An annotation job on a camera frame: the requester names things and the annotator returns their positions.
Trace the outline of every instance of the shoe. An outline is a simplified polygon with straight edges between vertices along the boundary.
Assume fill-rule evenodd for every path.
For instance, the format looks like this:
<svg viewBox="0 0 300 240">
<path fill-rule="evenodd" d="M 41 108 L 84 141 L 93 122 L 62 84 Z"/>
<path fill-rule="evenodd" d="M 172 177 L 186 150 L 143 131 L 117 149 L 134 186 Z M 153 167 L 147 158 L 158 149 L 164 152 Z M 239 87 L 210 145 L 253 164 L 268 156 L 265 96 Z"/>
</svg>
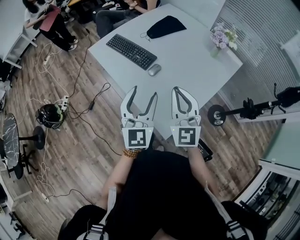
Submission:
<svg viewBox="0 0 300 240">
<path fill-rule="evenodd" d="M 75 20 L 74 17 L 70 17 L 68 20 L 66 19 L 64 22 L 65 22 L 65 24 L 66 24 L 66 23 L 72 22 L 72 21 L 74 21 L 74 20 Z"/>
<path fill-rule="evenodd" d="M 71 45 L 69 51 L 75 50 L 76 47 L 77 47 L 77 44 Z"/>
<path fill-rule="evenodd" d="M 74 38 L 73 42 L 70 42 L 70 43 L 78 43 L 79 40 L 77 38 Z"/>
<path fill-rule="evenodd" d="M 163 147 L 163 145 L 159 145 L 155 150 L 164 152 L 165 148 Z"/>
</svg>

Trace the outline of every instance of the beaded bracelet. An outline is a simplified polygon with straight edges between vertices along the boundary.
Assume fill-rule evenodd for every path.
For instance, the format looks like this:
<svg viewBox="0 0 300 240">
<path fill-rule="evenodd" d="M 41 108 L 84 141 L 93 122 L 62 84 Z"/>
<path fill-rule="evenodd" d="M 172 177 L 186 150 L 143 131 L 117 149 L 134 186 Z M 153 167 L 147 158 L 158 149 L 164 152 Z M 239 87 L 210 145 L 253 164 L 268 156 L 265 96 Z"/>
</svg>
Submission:
<svg viewBox="0 0 300 240">
<path fill-rule="evenodd" d="M 126 157 L 135 159 L 137 154 L 141 152 L 140 149 L 123 149 L 123 153 Z"/>
</svg>

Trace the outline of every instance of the pink folder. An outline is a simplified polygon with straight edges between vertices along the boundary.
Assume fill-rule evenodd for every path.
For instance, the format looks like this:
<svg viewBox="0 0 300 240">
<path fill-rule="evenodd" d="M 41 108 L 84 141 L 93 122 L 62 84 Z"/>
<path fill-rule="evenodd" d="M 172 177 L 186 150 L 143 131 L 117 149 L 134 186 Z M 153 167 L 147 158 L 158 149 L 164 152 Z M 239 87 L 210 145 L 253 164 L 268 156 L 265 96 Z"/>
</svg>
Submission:
<svg viewBox="0 0 300 240">
<path fill-rule="evenodd" d="M 47 17 L 43 20 L 41 26 L 39 27 L 41 30 L 48 32 L 52 27 L 54 20 L 57 15 L 60 14 L 60 8 L 54 5 L 50 5 L 50 8 L 53 9 L 50 13 L 47 14 Z"/>
</svg>

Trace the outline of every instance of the round table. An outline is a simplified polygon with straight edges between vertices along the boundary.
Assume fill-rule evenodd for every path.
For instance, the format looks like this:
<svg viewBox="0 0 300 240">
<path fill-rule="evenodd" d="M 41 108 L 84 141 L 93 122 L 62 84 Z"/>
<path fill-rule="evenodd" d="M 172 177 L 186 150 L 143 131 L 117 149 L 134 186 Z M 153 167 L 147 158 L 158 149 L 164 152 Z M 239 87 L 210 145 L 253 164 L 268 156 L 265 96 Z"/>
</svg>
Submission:
<svg viewBox="0 0 300 240">
<path fill-rule="evenodd" d="M 37 126 L 33 130 L 31 137 L 19 137 L 18 126 L 15 116 L 8 113 L 3 124 L 3 145 L 7 157 L 7 166 L 9 168 L 17 166 L 20 157 L 20 143 L 22 140 L 34 141 L 37 149 L 41 150 L 45 146 L 44 130 Z"/>
</svg>

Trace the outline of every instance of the black face mask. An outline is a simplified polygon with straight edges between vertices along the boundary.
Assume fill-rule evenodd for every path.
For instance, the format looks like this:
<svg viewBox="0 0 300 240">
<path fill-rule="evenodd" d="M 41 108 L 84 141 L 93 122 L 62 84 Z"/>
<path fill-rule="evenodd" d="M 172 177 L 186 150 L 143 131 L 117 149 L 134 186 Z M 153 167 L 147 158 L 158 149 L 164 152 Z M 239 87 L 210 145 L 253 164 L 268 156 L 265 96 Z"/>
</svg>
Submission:
<svg viewBox="0 0 300 240">
<path fill-rule="evenodd" d="M 147 35 L 151 38 L 160 38 L 165 35 L 179 32 L 187 29 L 177 18 L 167 16 L 154 24 L 148 31 Z"/>
</svg>

